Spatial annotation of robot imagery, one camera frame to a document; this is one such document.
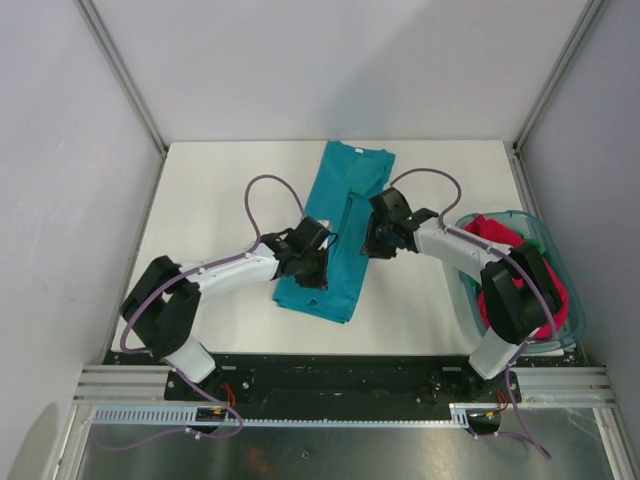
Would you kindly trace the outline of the teal t-shirt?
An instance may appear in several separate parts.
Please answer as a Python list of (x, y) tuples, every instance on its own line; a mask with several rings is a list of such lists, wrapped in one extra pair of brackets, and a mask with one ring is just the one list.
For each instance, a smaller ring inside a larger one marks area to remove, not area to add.
[(281, 308), (344, 324), (353, 317), (368, 258), (361, 254), (372, 208), (395, 162), (386, 150), (370, 150), (340, 141), (326, 144), (305, 206), (305, 213), (330, 222), (337, 235), (328, 253), (328, 288), (303, 288), (292, 278), (278, 282), (273, 300)]

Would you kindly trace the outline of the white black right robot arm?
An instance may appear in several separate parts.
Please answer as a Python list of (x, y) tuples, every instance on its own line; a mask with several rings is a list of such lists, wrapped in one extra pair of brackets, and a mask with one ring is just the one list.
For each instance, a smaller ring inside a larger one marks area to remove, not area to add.
[(544, 326), (556, 334), (554, 314), (562, 298), (533, 244), (491, 242), (444, 223), (427, 208), (413, 212), (393, 187), (369, 200), (372, 212), (362, 253), (391, 259), (399, 249), (437, 258), (482, 286), (489, 327), (469, 355), (473, 368), (461, 376), (463, 393), (484, 401), (497, 389), (496, 376), (515, 360)]

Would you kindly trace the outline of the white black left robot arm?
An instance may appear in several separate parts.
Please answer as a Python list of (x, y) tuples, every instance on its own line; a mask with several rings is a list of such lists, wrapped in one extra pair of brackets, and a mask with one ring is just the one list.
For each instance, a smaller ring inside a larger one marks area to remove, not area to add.
[(214, 397), (221, 387), (216, 362), (193, 333), (205, 302), (255, 283), (291, 278), (303, 288), (328, 288), (330, 222), (303, 218), (297, 227), (262, 235), (248, 250), (227, 258), (179, 264), (154, 259), (120, 306), (126, 326), (143, 350), (186, 376), (197, 398)]

